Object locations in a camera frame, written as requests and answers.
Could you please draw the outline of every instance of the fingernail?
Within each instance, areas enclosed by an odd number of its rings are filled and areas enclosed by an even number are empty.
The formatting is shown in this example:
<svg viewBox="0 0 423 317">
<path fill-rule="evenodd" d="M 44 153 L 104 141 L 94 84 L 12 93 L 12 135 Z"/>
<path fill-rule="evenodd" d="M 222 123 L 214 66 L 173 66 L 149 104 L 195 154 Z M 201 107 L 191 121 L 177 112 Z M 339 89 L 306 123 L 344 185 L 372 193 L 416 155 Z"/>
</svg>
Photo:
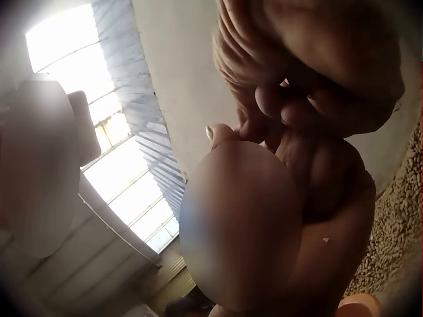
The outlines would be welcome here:
<svg viewBox="0 0 423 317">
<path fill-rule="evenodd" d="M 210 141 L 213 141 L 213 130 L 210 128 L 210 126 L 206 126 L 206 134 Z"/>
</svg>

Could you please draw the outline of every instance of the concrete wall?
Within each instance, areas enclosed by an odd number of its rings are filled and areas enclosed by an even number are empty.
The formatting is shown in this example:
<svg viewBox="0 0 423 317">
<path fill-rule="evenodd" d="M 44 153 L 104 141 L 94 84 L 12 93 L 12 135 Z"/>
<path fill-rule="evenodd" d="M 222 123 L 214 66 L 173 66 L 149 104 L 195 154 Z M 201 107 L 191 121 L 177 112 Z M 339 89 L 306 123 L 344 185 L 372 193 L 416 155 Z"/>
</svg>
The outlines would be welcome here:
<svg viewBox="0 0 423 317">
<path fill-rule="evenodd" d="M 141 43 L 179 166 L 188 178 L 209 151 L 210 123 L 237 124 L 234 101 L 215 70 L 215 1 L 133 0 Z M 398 169 L 421 105 L 421 68 L 402 46 L 406 93 L 381 130 L 350 138 L 381 192 Z"/>
</svg>

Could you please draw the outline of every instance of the person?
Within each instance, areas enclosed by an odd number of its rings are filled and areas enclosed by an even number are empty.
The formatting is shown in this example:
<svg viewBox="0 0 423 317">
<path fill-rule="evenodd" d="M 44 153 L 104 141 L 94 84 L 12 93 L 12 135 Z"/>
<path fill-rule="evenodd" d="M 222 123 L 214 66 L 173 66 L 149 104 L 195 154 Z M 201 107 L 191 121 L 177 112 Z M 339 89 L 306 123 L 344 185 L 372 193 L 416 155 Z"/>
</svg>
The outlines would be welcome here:
<svg viewBox="0 0 423 317">
<path fill-rule="evenodd" d="M 263 142 L 309 214 L 286 295 L 245 312 L 216 305 L 210 316 L 331 316 L 365 255 L 376 195 L 343 138 L 380 128 L 404 93 L 398 36 L 365 1 L 217 3 L 214 60 L 239 127 L 208 127 L 211 148 Z"/>
<path fill-rule="evenodd" d="M 217 3 L 214 60 L 243 140 L 275 152 L 283 125 L 342 138 L 372 132 L 404 93 L 398 35 L 375 2 Z"/>
<path fill-rule="evenodd" d="M 225 124 L 211 125 L 208 135 L 212 150 L 240 140 Z M 313 139 L 289 131 L 276 156 L 294 182 L 302 184 L 303 215 L 309 213 L 290 282 L 286 290 L 278 290 L 285 295 L 248 311 L 230 311 L 217 303 L 210 316 L 331 316 L 366 253 L 376 189 L 358 152 L 344 140 Z"/>
<path fill-rule="evenodd" d="M 202 307 L 188 297 L 177 297 L 166 304 L 163 317 L 202 317 Z"/>
</svg>

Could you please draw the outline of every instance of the finger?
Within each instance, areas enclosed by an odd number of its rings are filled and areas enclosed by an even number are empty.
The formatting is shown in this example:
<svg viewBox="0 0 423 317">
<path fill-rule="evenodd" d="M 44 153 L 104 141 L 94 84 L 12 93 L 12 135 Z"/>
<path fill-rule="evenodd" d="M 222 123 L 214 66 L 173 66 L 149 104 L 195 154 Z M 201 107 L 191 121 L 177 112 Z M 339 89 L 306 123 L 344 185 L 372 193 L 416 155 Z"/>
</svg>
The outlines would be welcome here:
<svg viewBox="0 0 423 317">
<path fill-rule="evenodd" d="M 223 142 L 239 140 L 239 135 L 223 123 L 207 126 L 206 134 L 211 141 L 211 150 L 215 149 Z"/>
<path fill-rule="evenodd" d="M 396 104 L 393 100 L 363 100 L 343 89 L 317 90 L 308 100 L 331 122 L 328 127 L 343 138 L 376 131 L 390 118 Z"/>
<path fill-rule="evenodd" d="M 291 87 L 260 86 L 255 91 L 260 110 L 268 117 L 299 130 L 319 129 L 322 117 L 313 108 L 307 96 Z"/>
</svg>

